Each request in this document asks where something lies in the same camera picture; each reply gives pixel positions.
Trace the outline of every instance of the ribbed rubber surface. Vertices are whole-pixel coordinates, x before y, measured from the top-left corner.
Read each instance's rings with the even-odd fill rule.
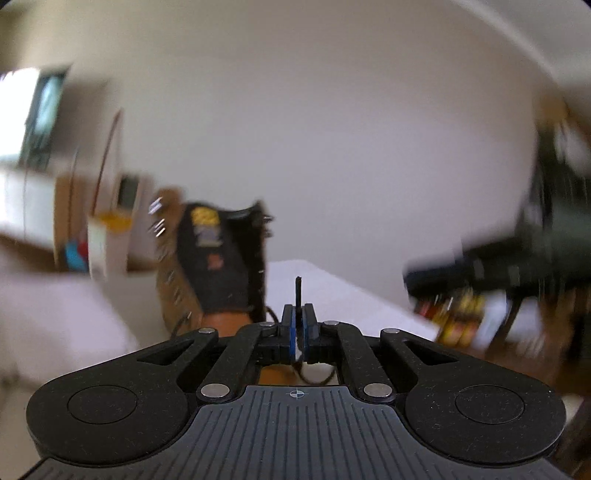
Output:
[[[247,387],[203,407],[185,435],[132,465],[80,468],[45,460],[30,480],[408,479],[564,480],[546,460],[477,468],[442,458],[406,431],[395,411],[346,387]]]

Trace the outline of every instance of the white wall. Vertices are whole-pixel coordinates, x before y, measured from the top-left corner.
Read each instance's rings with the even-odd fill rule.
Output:
[[[269,259],[400,303],[409,260],[512,223],[528,183],[530,73],[436,0],[41,0],[12,55],[109,81],[88,169],[122,106],[126,168],[223,207],[263,197]]]
[[[6,15],[0,13],[0,72],[4,70],[8,64],[8,35],[11,22]]]

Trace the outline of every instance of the white cabinet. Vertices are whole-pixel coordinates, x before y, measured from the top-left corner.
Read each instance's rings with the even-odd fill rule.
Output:
[[[69,184],[66,176],[0,170],[0,233],[53,250],[57,262],[68,241]]]

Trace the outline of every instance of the bottle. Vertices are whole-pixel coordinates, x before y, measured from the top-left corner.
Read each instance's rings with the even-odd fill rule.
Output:
[[[421,299],[417,301],[417,304],[414,308],[414,313],[420,315],[421,317],[425,317],[427,315],[427,311],[431,306],[431,301],[426,299]]]
[[[466,324],[462,336],[458,340],[458,345],[461,347],[469,347],[476,336],[482,319],[484,317],[485,299],[481,295],[474,296],[469,307]]]
[[[433,301],[430,303],[429,308],[425,312],[424,317],[428,320],[433,321],[435,316],[441,311],[443,308],[443,298],[441,295],[436,295]]]
[[[459,298],[457,297],[455,308],[452,306],[447,323],[443,326],[440,343],[451,347],[458,345],[466,327],[471,303],[472,292],[469,290],[464,291]]]
[[[431,321],[440,327],[443,328],[447,321],[449,320],[449,316],[451,315],[452,308],[454,303],[454,297],[446,299],[444,302],[441,303],[438,311],[433,315]]]

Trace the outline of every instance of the blue object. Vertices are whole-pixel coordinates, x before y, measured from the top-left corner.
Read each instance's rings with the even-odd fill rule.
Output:
[[[78,253],[78,243],[75,241],[66,244],[66,262],[70,271],[88,272],[88,265]]]

